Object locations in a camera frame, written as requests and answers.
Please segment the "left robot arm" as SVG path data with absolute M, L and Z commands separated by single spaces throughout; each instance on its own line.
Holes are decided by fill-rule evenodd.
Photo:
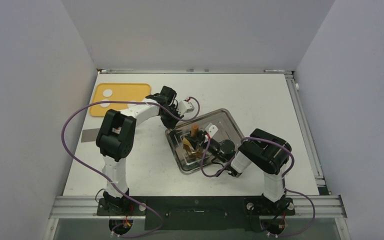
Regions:
M 109 178 L 103 193 L 104 206 L 116 215 L 131 209 L 132 202 L 127 198 L 126 162 L 133 149 L 136 127 L 153 117 L 160 117 L 168 129 L 175 127 L 182 118 L 176 97 L 175 90 L 163 86 L 159 93 L 146 96 L 139 104 L 130 103 L 126 109 L 106 112 L 96 145 L 104 159 L 102 172 Z

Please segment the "wooden rolling pin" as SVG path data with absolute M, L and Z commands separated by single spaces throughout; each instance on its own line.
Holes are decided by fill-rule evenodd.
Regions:
M 198 159 L 203 155 L 202 147 L 198 140 L 199 125 L 193 124 L 189 135 L 182 138 L 182 147 L 190 159 Z

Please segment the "stainless steel tray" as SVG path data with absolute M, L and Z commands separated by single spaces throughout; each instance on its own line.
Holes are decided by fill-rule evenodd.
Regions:
M 184 146 L 183 138 L 190 136 L 193 126 L 198 128 L 198 133 L 195 134 L 198 136 L 202 135 L 209 125 L 216 127 L 217 131 L 211 134 L 211 146 L 205 154 L 204 167 L 215 163 L 227 163 L 240 146 L 243 134 L 227 109 L 220 108 L 191 122 L 179 124 L 174 129 L 167 130 L 165 135 L 182 173 L 191 174 L 200 169 L 202 153 L 207 145 L 203 142 L 198 145 L 197 150 L 193 150 L 189 145 Z

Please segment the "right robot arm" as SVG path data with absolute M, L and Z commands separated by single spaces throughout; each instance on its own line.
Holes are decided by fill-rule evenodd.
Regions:
M 283 206 L 290 204 L 286 200 L 285 175 L 295 164 L 291 145 L 284 139 L 256 128 L 250 136 L 244 137 L 239 144 L 230 139 L 217 141 L 216 131 L 191 130 L 182 138 L 183 147 L 188 153 L 200 158 L 199 168 L 207 178 L 217 178 L 227 172 L 238 178 L 251 164 L 263 171 L 262 207 L 269 214 L 277 213 Z M 204 170 L 206 156 L 212 156 L 222 168 L 213 174 Z

